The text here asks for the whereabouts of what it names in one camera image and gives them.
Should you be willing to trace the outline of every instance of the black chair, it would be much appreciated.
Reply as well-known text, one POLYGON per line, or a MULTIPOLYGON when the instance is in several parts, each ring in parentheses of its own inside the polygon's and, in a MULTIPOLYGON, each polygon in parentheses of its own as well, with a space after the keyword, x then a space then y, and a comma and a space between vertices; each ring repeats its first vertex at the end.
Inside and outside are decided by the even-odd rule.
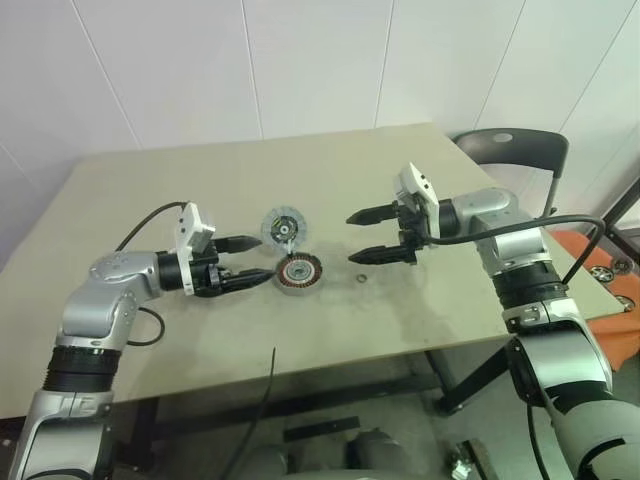
POLYGON ((552 171, 553 179, 542 216, 548 217, 557 210, 552 208, 553 199, 569 149, 569 142, 559 133, 487 128, 463 133, 453 141, 478 165, 510 164, 552 171))

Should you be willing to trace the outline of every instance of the black cable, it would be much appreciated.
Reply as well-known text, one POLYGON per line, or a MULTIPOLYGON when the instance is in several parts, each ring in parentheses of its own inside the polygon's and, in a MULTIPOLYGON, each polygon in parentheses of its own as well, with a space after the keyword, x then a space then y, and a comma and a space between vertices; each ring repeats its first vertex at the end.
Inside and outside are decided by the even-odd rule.
POLYGON ((229 475, 231 475, 231 472, 234 470, 238 461, 240 460, 240 457, 242 456, 245 449, 247 448, 247 445, 249 444, 249 440, 251 440, 251 436, 253 435, 253 432, 258 426, 258 422, 260 421, 260 419, 262 418, 262 415, 264 414, 264 410, 267 406, 267 402, 269 401, 269 395, 271 395, 271 386, 273 385, 273 371, 275 369, 275 365, 276 365, 276 348, 273 347, 273 351, 271 352, 271 370, 269 372, 269 383, 267 384, 267 389, 264 391, 264 395, 262 396, 262 400, 260 401, 260 405, 258 406, 258 410, 256 411, 255 418, 251 422, 251 425, 249 425, 249 428, 245 432, 244 437, 242 437, 242 440, 236 447, 235 451, 233 452, 233 455, 229 458, 229 461, 227 462, 224 469, 222 470, 222 473, 220 474, 220 480, 228 480, 229 475))
POLYGON ((547 473, 547 468, 544 466, 544 461, 540 454, 540 447, 538 446, 538 439, 536 438, 536 427, 533 424, 533 408, 531 408, 531 405, 527 405, 527 424, 529 425, 531 448, 533 448, 533 456, 536 457, 536 464, 538 465, 538 470, 540 470, 540 476, 542 480, 550 480, 549 473, 547 473))
POLYGON ((164 323, 164 319, 160 316, 160 314, 158 312, 155 312, 155 311, 151 310, 150 308, 138 307, 138 310, 140 312, 148 313, 149 315, 154 317, 158 321, 158 325, 160 326, 160 331, 158 332, 158 335, 156 335, 151 340, 145 340, 145 341, 142 341, 142 342, 138 342, 138 341, 135 341, 135 340, 127 340, 127 345, 131 345, 132 347, 148 347, 150 345, 158 343, 160 340, 162 340, 162 337, 164 337, 164 332, 166 330, 166 325, 164 323))
POLYGON ((138 223, 138 225, 136 225, 133 230, 131 230, 131 232, 129 233, 129 235, 127 235, 124 240, 122 242, 120 242, 120 245, 118 245, 116 247, 116 252, 121 251, 124 247, 127 246, 127 244, 131 241, 131 239, 133 237, 135 237, 138 232, 140 230, 143 229, 143 227, 149 223, 154 217, 158 216, 158 214, 164 212, 165 210, 169 210, 170 208, 173 207, 180 207, 184 210, 184 207, 187 206, 187 203, 189 202, 171 202, 171 203, 167 203, 165 205, 162 205, 161 207, 156 208, 153 212, 151 212, 149 215, 147 215, 146 217, 144 217, 142 219, 142 221, 140 223, 138 223))
MULTIPOLYGON (((133 239, 133 237, 135 237, 138 234, 138 232, 142 230, 147 223, 149 223, 153 218, 158 216, 160 213, 164 212, 165 210, 169 210, 170 208, 173 208, 173 207, 180 207, 182 208, 182 210, 184 210, 184 208, 187 206, 187 203, 189 202, 170 202, 165 205, 162 205, 161 207, 156 208, 153 212, 151 212, 149 215, 144 217, 142 221, 138 223, 133 228, 133 230, 131 230, 131 232, 129 232, 129 234, 124 238, 124 240, 122 240, 120 244, 116 247, 115 251, 116 252, 122 251, 124 247, 126 247, 127 244, 133 239)), ((147 340, 143 342, 128 340, 127 345, 130 345, 132 347, 148 347, 150 345, 154 345, 158 343, 160 340, 162 340, 162 337, 164 337, 164 332, 166 330, 166 324, 164 322, 164 319, 158 312, 155 312, 150 308, 138 307, 138 310, 141 312, 148 313, 149 315, 154 317, 158 321, 158 325, 160 326, 160 331, 158 332, 158 335, 151 340, 147 340)))
POLYGON ((506 233, 518 232, 520 230, 528 230, 530 228, 544 227, 546 225, 557 225, 559 223, 591 223, 596 227, 596 231, 589 240, 589 243, 585 247, 582 254, 576 259, 575 263, 571 266, 567 274, 562 279, 562 283, 567 284, 569 280, 573 278, 576 272, 584 264, 585 260, 593 249, 596 248, 598 242, 604 235, 605 223, 602 219, 592 217, 590 215, 558 215, 557 217, 544 217, 536 218, 528 222, 515 223, 513 225, 507 225, 506 227, 494 228, 493 230, 487 230, 485 232, 473 233, 471 235, 465 235, 464 237, 454 238, 435 238, 426 236, 426 243, 432 243, 434 245, 458 245, 460 243, 476 242, 485 238, 494 237, 496 235, 504 235, 506 233))

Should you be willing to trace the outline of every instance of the white wall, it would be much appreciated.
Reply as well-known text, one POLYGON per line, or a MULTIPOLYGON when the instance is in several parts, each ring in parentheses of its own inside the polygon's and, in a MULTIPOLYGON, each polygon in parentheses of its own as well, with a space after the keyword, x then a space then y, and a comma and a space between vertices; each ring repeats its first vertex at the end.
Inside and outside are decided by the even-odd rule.
MULTIPOLYGON (((640 170, 638 10, 634 0, 1 0, 0 265, 84 155, 430 120, 448 134, 562 132, 571 150, 557 206, 601 213, 640 170)), ((491 171, 541 209, 547 176, 491 171)))

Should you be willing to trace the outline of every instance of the robotic arm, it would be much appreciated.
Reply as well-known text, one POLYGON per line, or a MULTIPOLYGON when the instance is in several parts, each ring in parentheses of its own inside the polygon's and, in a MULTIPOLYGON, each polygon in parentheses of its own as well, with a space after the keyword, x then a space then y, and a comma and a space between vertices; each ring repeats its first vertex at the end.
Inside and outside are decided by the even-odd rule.
POLYGON ((400 245, 371 247, 361 264, 416 264, 425 245, 476 243, 504 308, 505 347, 520 398, 549 413, 571 473, 580 480, 640 478, 640 409, 611 394, 609 364, 567 296, 539 228, 483 235, 531 218, 509 191, 489 188, 438 201, 413 164, 395 180, 396 201, 352 215, 347 223, 397 219, 400 245))
POLYGON ((215 228, 188 203, 176 227, 176 251, 115 252, 98 260, 67 301, 41 390, 34 395, 9 480, 106 479, 112 471, 111 384, 138 307, 165 291, 213 297, 251 288, 272 271, 232 274, 219 253, 261 242, 213 239, 215 228))

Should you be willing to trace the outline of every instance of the beige table top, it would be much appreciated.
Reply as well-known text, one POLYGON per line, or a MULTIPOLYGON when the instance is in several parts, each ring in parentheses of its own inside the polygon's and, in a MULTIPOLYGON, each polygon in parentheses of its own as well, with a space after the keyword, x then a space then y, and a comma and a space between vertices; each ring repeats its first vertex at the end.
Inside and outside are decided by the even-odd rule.
MULTIPOLYGON (((392 179, 412 161, 440 198, 493 181, 431 124, 263 142, 100 155, 81 163, 0 274, 0 417, 26 412, 41 386, 68 295, 89 265, 148 212, 173 200, 197 202, 227 234, 259 235, 265 214, 292 205, 307 219, 301 250, 320 257, 322 288, 285 296, 272 284, 215 299, 181 292, 152 302, 167 335, 123 354, 118 400, 293 372, 506 335, 491 281, 473 245, 419 253, 419 266, 359 266, 347 256, 397 240, 396 222, 345 224, 360 208, 393 199, 392 179), (356 281, 364 273, 368 281, 356 281)), ((173 247, 177 212, 166 212, 132 249, 173 247)), ((573 259, 553 240, 560 274, 573 259)), ((267 247, 224 256, 234 269, 271 268, 267 247)), ((621 311, 584 271, 571 294, 586 318, 621 311)), ((155 334, 140 314, 135 338, 155 334)))

